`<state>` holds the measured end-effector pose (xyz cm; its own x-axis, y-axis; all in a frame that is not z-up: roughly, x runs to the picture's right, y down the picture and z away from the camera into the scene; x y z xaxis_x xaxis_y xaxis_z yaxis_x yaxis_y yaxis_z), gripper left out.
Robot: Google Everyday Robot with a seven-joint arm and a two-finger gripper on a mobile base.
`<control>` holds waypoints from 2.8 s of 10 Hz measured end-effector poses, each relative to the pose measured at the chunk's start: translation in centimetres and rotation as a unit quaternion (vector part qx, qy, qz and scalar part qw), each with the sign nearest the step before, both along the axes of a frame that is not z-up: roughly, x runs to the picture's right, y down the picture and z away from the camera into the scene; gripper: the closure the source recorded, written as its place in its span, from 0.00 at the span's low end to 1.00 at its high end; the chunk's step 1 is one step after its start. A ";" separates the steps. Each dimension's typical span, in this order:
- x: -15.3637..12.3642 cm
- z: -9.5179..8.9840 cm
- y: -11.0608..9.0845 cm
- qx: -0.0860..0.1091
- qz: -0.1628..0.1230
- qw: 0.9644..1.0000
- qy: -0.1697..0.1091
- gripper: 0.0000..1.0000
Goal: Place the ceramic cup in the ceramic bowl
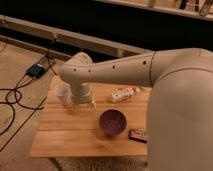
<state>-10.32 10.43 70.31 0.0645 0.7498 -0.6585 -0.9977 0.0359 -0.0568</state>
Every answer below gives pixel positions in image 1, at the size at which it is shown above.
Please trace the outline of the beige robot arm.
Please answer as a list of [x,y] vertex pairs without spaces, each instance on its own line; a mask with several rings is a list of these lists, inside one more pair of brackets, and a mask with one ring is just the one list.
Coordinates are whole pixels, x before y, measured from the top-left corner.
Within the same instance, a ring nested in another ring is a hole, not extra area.
[[213,171],[213,52],[174,49],[100,63],[80,52],[59,76],[77,103],[90,99],[92,82],[149,87],[149,170]]

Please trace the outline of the beige cylindrical gripper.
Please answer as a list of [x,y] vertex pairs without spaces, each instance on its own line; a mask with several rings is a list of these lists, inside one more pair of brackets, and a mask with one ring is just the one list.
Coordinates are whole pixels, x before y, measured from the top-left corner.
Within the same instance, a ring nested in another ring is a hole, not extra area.
[[96,102],[92,100],[92,93],[88,83],[76,83],[70,85],[72,110],[74,113],[79,111],[79,104],[89,103],[90,110],[96,110]]

